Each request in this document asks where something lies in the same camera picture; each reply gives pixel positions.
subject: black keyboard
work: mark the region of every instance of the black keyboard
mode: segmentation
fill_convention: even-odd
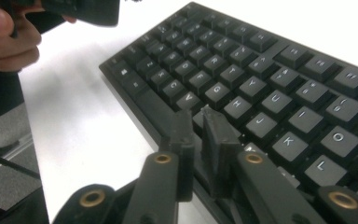
[[[221,223],[227,200],[208,198],[200,159],[204,106],[223,113],[250,148],[268,153],[305,194],[358,193],[358,67],[195,3],[100,65],[156,142],[172,115],[193,114],[195,191]]]

